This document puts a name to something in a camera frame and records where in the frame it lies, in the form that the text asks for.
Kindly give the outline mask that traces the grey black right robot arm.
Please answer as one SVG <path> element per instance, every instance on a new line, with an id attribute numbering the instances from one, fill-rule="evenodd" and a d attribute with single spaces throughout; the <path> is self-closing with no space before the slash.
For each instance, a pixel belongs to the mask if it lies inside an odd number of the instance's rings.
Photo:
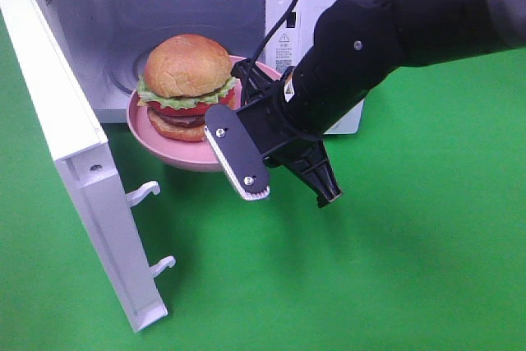
<path id="1" fill-rule="evenodd" d="M 284 166 L 317 195 L 340 196 L 323 134 L 399 67 L 425 67 L 521 48 L 525 0 L 336 0 L 318 18 L 313 44 L 274 81 L 254 59 L 237 62 L 241 108 L 222 159 L 247 200 L 268 195 L 267 170 Z"/>

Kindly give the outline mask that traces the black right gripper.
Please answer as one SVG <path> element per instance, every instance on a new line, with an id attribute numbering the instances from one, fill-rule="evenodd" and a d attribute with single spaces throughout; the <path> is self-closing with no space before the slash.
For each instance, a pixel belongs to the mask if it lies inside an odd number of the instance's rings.
<path id="1" fill-rule="evenodd" d="M 319 208 L 342 195 L 324 141 L 292 124 L 285 113 L 284 87 L 292 80 L 291 67 L 272 77 L 264 64 L 244 58 L 231 74 L 241 82 L 238 116 L 269 168 L 284 166 L 316 194 Z"/>

